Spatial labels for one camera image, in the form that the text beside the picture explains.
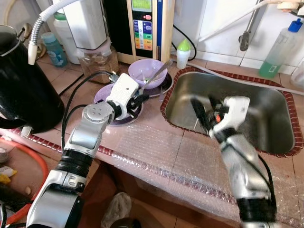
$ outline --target black kettle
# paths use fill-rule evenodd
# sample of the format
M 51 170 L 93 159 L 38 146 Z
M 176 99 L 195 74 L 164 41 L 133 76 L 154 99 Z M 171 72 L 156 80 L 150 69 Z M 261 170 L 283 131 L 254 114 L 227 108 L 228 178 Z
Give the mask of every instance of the black kettle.
M 0 128 L 29 126 L 45 132 L 62 119 L 64 104 L 15 29 L 0 25 Z

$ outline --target sink basin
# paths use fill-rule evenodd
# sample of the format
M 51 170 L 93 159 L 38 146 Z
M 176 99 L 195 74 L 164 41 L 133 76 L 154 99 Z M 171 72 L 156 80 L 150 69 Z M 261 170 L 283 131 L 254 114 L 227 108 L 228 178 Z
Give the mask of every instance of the sink basin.
M 250 105 L 246 120 L 238 129 L 257 149 L 285 154 L 294 146 L 294 134 L 284 95 L 274 89 L 240 84 L 226 79 L 189 72 L 181 75 L 165 108 L 172 124 L 206 134 L 197 123 L 190 99 L 195 97 L 211 110 L 208 95 L 222 101 L 227 96 L 246 96 Z

